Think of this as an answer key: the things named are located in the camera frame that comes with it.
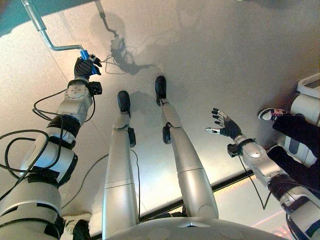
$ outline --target black strap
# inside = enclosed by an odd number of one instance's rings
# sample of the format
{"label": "black strap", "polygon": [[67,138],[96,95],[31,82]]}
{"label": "black strap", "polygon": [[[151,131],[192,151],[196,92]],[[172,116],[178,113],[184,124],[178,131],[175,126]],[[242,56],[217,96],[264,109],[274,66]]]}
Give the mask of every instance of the black strap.
{"label": "black strap", "polygon": [[240,142],[240,143],[238,144],[238,147],[239,147],[239,149],[242,149],[242,147],[243,147],[244,145],[249,144],[249,143],[255,143],[255,142],[256,142],[256,141],[255,141],[254,139],[248,138],[248,139],[243,140],[242,142]]}

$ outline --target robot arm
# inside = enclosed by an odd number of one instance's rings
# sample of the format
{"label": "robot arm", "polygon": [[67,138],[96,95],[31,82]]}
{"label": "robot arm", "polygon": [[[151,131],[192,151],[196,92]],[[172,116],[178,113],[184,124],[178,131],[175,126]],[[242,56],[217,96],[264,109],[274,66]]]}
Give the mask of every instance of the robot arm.
{"label": "robot arm", "polygon": [[235,144],[227,147],[231,157],[242,155],[244,163],[279,201],[288,216],[288,225],[301,240],[318,239],[320,234],[320,199],[300,186],[272,161],[266,150],[242,134],[238,125],[225,113],[214,108],[213,118],[222,128],[206,128],[208,133],[231,137]]}
{"label": "robot arm", "polygon": [[94,55],[77,60],[75,80],[68,83],[57,116],[43,130],[47,135],[36,138],[21,169],[35,164],[27,174],[21,173],[23,178],[0,201],[1,239],[52,240],[63,233],[59,187],[70,179],[76,167],[78,157],[72,149],[77,134],[87,118],[92,98],[102,93],[99,82],[89,82],[92,68],[99,62]]}

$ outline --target humanoid robot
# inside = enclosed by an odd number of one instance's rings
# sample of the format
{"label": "humanoid robot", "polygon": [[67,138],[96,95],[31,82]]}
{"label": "humanoid robot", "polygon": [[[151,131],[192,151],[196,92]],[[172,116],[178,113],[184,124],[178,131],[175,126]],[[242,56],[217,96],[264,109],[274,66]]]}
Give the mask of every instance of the humanoid robot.
{"label": "humanoid robot", "polygon": [[[56,117],[34,141],[22,161],[15,186],[0,200],[0,237],[4,240],[60,239],[64,229],[59,186],[66,183],[77,164],[72,151],[76,136],[84,124],[92,97],[102,93],[101,85],[89,82],[99,59],[77,59],[75,79],[68,83]],[[136,191],[130,163],[130,147],[136,144],[130,128],[130,97],[118,94],[120,116],[112,129],[102,205],[102,238],[120,239],[248,239],[280,240],[276,235],[219,220],[217,204],[201,161],[184,131],[179,116],[166,95],[166,79],[155,81],[156,103],[162,108],[163,141],[172,144],[179,186],[186,216],[153,219],[139,223]],[[231,137],[231,156],[242,155],[259,181],[279,200],[287,212],[291,228],[300,239],[318,239],[320,201],[299,186],[225,113],[213,109],[213,117],[222,128],[205,131]]]}

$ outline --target sneaker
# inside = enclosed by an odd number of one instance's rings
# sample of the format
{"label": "sneaker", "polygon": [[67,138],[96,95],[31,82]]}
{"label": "sneaker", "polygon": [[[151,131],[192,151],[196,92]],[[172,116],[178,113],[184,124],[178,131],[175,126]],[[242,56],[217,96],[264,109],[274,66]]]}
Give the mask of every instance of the sneaker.
{"label": "sneaker", "polygon": [[88,212],[80,215],[74,215],[74,216],[72,215],[63,216],[63,219],[65,220],[64,229],[67,231],[69,235],[72,235],[74,233],[75,226],[79,220],[84,220],[89,222],[91,217],[92,217],[91,213],[88,213]]}
{"label": "sneaker", "polygon": [[283,109],[277,108],[265,108],[259,114],[258,118],[266,121],[276,121],[278,117],[286,114],[287,112]]}

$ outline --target blue clamp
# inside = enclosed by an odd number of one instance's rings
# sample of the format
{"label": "blue clamp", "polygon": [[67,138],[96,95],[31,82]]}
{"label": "blue clamp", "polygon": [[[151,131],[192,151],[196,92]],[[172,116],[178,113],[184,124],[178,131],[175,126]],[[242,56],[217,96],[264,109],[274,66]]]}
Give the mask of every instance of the blue clamp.
{"label": "blue clamp", "polygon": [[[80,51],[80,54],[81,54],[81,58],[82,58],[83,60],[87,60],[87,59],[89,58],[89,54],[88,54],[87,50],[81,50],[81,51]],[[95,68],[95,66],[92,66],[91,73],[92,73],[92,75],[98,73],[97,70],[96,70],[96,68]]]}

